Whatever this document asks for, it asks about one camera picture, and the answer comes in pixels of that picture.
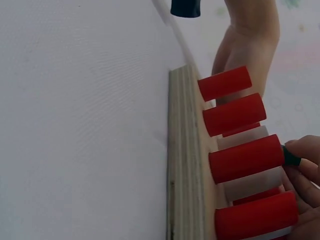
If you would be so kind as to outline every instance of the hand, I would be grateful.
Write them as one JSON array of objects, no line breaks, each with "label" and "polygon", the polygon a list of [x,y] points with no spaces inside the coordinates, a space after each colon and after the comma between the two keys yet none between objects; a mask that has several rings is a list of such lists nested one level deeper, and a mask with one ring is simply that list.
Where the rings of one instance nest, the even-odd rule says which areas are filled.
[{"label": "hand", "polygon": [[320,137],[308,135],[289,141],[285,147],[293,155],[302,158],[299,167],[286,166],[283,186],[296,195],[299,221],[288,240],[320,239]]},{"label": "hand", "polygon": [[216,100],[224,104],[252,93],[263,96],[280,30],[275,0],[225,0],[231,24],[216,53],[212,74],[246,66],[250,89]]}]

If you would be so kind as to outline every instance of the red cylinder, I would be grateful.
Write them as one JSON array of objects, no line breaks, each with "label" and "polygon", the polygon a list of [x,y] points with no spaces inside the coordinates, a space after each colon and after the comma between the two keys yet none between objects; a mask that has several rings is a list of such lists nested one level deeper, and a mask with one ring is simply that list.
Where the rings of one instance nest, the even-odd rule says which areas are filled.
[{"label": "red cylinder", "polygon": [[209,164],[216,184],[239,179],[285,163],[276,134],[242,145],[209,153]]},{"label": "red cylinder", "polygon": [[204,101],[217,99],[252,86],[245,66],[225,71],[198,81]]},{"label": "red cylinder", "polygon": [[295,194],[271,197],[215,211],[217,240],[242,240],[271,233],[298,222]]},{"label": "red cylinder", "polygon": [[250,129],[255,129],[257,127],[260,127],[260,122],[255,122],[253,124],[250,124],[250,125],[247,125],[247,126],[244,126],[244,127],[240,127],[240,128],[235,129],[235,130],[232,130],[232,131],[228,131],[228,132],[222,133],[222,137],[226,138],[226,137],[229,137],[231,135],[235,135],[235,134],[238,134],[238,133],[242,133],[244,131],[248,131]]},{"label": "red cylinder", "polygon": [[253,202],[256,200],[265,199],[265,198],[268,198],[268,197],[271,197],[271,196],[274,196],[274,195],[277,195],[280,193],[281,193],[280,188],[274,187],[268,191],[260,192],[255,195],[252,195],[252,196],[248,196],[248,197],[244,197],[244,198],[241,198],[238,200],[234,200],[232,203],[233,203],[233,206],[237,206],[240,204],[250,203],[250,202]]},{"label": "red cylinder", "polygon": [[203,111],[210,137],[248,126],[267,118],[259,93]]}]

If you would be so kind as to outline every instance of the marker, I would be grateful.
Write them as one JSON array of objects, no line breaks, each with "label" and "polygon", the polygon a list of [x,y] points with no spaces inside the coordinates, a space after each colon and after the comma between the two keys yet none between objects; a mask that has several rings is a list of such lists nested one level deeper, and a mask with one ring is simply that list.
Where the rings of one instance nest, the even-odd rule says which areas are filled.
[{"label": "marker", "polygon": [[300,165],[301,157],[294,156],[284,145],[282,145],[282,150],[284,154],[284,165]]}]

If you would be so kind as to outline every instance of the plywood edge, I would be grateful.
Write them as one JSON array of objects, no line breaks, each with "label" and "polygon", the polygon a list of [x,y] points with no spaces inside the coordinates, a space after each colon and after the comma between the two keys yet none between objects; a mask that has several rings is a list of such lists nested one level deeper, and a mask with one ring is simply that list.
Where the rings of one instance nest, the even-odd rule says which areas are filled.
[{"label": "plywood edge", "polygon": [[214,211],[225,205],[208,162],[218,150],[202,117],[211,105],[197,81],[190,65],[169,73],[167,240],[215,240]]}]

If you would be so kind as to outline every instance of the white cylinder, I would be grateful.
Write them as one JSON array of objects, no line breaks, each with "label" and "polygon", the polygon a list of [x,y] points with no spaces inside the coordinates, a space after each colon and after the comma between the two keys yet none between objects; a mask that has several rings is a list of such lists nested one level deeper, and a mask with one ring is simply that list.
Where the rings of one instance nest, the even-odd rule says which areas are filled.
[{"label": "white cylinder", "polygon": [[218,138],[217,144],[219,150],[232,148],[241,144],[246,144],[257,139],[269,136],[266,126],[259,126],[235,135]]},{"label": "white cylinder", "polygon": [[253,175],[224,182],[225,197],[229,202],[232,202],[279,187],[282,184],[281,176],[282,167],[278,166]]},{"label": "white cylinder", "polygon": [[269,232],[260,236],[254,236],[254,237],[250,237],[250,238],[246,238],[243,240],[274,240],[283,236],[286,236],[288,234],[291,233],[292,231],[292,226],[283,228],[283,229],[279,229],[277,231],[273,231],[273,232]]}]

